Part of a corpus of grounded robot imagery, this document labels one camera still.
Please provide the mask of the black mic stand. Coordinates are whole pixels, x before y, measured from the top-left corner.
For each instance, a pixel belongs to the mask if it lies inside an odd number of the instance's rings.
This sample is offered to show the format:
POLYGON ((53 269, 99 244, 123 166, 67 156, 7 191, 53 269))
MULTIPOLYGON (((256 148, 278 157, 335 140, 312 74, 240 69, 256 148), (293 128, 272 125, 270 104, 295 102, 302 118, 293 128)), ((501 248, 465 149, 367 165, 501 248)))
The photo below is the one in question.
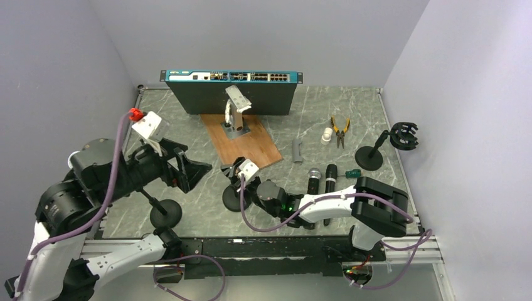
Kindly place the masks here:
MULTIPOLYGON (((230 184, 224 189, 222 194, 222 202, 226 209, 232 212, 240 212, 240 166, 244 164, 247 166, 250 160, 245 157, 237 157, 232 164, 221 165, 220 171, 230 180, 230 184)), ((251 177, 250 171, 245 171, 246 182, 244 190, 243 208, 247 209, 251 203, 251 195, 248 189, 251 188, 252 183, 255 182, 256 176, 251 177)))
POLYGON ((152 209, 150 211, 149 219, 155 228, 174 228, 183 216, 182 207, 178 202, 172 199, 158 200, 147 193, 143 188, 138 189, 147 198, 152 209))

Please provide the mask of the silver head black microphone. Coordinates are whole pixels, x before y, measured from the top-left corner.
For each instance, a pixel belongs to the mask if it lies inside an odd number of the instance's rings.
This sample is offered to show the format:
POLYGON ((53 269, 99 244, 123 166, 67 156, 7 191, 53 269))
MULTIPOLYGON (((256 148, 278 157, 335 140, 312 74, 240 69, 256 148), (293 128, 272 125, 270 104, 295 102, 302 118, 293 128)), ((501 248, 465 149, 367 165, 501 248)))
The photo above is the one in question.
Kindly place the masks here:
POLYGON ((319 194, 319 183, 321 180, 321 172, 318 168, 311 168, 308 172, 307 194, 319 194))

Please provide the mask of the slim black microphone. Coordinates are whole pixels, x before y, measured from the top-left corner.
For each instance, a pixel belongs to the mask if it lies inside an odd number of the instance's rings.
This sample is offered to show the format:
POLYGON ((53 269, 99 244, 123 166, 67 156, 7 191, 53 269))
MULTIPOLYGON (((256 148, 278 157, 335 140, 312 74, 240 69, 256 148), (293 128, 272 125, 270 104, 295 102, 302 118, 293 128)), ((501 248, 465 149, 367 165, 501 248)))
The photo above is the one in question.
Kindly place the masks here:
POLYGON ((338 167, 335 164, 329 164, 325 172, 325 193, 335 191, 336 180, 338 178, 338 167))

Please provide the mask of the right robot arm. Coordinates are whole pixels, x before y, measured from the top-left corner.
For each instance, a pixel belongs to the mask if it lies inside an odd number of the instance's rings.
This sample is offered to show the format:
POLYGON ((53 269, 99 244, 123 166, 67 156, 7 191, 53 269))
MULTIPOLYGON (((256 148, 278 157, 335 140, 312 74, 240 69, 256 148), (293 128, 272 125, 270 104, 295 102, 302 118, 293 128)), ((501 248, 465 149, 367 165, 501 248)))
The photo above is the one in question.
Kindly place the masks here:
POLYGON ((346 253, 361 260, 385 237, 401 238, 414 222, 408 213, 408 194, 369 177, 324 194, 291 194, 271 180, 251 191, 252 201, 281 226, 311 230, 325 219, 353 218, 346 253))

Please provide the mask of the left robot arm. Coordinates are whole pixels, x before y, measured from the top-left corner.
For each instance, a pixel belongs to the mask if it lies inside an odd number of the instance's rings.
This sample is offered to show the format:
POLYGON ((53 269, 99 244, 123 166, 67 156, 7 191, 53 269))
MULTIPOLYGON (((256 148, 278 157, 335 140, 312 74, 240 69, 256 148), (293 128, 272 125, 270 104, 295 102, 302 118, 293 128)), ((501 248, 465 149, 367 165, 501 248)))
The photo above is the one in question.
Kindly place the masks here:
POLYGON ((95 139, 72 155, 64 180, 40 197, 23 271, 5 281, 12 300, 88 300, 108 281, 140 265, 179 258, 181 240, 174 227, 182 218, 181 206, 152 196, 153 234, 109 255, 81 256, 92 226, 114 201, 144 193, 156 179, 188 193, 211 171, 210 164, 189 160, 183 144, 163 139, 161 147, 156 152, 144 144, 125 157, 121 141, 95 139))

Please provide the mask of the wooden board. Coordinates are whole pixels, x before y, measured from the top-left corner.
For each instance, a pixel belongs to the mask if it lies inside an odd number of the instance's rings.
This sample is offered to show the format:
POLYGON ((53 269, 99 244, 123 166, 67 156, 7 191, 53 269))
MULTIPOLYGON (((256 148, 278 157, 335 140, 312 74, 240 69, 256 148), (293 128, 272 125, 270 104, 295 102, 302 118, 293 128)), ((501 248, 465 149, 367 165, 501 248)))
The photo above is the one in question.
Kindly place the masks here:
POLYGON ((230 139, 222 122, 222 115, 201 115, 211 141, 222 164, 232 164, 237 157, 245 157, 259 168, 271 166, 283 160, 283 156, 273 142, 270 134, 256 115, 245 115, 244 121, 249 132, 230 139))

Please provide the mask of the grey plastic tube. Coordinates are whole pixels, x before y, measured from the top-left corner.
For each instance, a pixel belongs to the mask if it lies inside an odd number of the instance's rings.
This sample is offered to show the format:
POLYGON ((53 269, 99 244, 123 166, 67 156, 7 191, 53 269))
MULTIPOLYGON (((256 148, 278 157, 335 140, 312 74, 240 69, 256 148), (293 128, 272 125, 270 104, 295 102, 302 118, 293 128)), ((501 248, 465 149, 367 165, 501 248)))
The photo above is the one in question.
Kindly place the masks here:
POLYGON ((302 140, 296 138, 292 141, 292 162, 293 163, 303 163, 303 157, 301 155, 301 145, 302 140))

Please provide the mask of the white pipe fitting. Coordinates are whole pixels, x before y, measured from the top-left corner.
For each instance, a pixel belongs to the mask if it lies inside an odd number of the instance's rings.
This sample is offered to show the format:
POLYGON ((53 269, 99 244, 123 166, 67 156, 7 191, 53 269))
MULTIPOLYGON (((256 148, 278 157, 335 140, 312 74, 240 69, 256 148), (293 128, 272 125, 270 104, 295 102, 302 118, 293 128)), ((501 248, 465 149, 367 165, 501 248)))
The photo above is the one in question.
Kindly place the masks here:
POLYGON ((321 135, 320 143, 322 145, 328 145, 332 139, 333 136, 333 129, 330 127, 326 127, 321 135))

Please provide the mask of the metal bracket fixture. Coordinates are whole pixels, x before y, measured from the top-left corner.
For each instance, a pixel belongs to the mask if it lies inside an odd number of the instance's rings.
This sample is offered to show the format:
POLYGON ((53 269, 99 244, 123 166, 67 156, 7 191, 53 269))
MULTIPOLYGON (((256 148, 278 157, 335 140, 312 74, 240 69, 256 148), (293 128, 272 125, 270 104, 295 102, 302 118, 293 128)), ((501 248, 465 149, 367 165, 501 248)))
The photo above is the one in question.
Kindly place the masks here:
POLYGON ((225 91, 228 100, 225 107, 225 121, 221 123, 221 126, 228 139, 234 140, 250 132, 244 121, 243 113, 250 109, 252 104, 236 85, 225 88, 225 91))

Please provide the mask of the blue network switch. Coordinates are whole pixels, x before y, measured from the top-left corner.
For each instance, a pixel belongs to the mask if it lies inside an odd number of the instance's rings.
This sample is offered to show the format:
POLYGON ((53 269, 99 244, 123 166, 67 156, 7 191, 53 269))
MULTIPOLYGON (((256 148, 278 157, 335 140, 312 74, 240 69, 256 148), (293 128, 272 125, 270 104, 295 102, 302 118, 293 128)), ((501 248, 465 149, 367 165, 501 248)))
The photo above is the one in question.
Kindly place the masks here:
POLYGON ((191 115, 223 114, 227 104, 251 115, 288 115, 300 71, 162 70, 159 77, 191 115))

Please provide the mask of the black front rail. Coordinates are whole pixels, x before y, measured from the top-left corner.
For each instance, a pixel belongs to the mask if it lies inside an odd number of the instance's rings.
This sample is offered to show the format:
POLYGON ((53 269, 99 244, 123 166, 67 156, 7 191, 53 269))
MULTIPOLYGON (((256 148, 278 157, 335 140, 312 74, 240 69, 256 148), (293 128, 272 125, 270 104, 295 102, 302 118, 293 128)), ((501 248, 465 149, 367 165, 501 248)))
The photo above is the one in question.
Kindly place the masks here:
POLYGON ((371 251, 358 251, 346 235, 333 236, 248 236, 182 238, 176 251, 169 251, 160 263, 184 267, 187 280, 220 275, 262 276, 320 274, 340 276, 343 263, 383 263, 385 247, 378 243, 371 251))

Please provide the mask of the yellow handled pliers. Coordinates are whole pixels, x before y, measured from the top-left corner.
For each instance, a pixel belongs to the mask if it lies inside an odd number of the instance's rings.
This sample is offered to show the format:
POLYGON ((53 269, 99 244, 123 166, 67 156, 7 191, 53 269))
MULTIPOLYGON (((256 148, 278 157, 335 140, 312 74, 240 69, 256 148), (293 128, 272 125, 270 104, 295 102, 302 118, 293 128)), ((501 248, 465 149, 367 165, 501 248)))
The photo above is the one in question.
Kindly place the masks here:
POLYGON ((346 132, 349 130, 349 127, 351 124, 350 118, 349 117, 346 118, 346 125, 344 127, 338 127, 335 117, 331 116, 330 124, 333 129, 333 132, 336 134, 337 148, 340 148, 340 147, 344 148, 344 137, 345 137, 346 132))

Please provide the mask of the green handled screwdriver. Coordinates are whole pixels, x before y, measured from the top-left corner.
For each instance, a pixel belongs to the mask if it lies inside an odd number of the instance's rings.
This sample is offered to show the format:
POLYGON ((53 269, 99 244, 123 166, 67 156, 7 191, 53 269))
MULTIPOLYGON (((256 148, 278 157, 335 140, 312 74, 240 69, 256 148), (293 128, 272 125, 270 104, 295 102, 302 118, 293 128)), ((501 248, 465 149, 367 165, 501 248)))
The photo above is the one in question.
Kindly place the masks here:
POLYGON ((338 177, 345 177, 346 179, 356 179, 362 176, 361 169, 352 169, 349 171, 340 172, 338 177))

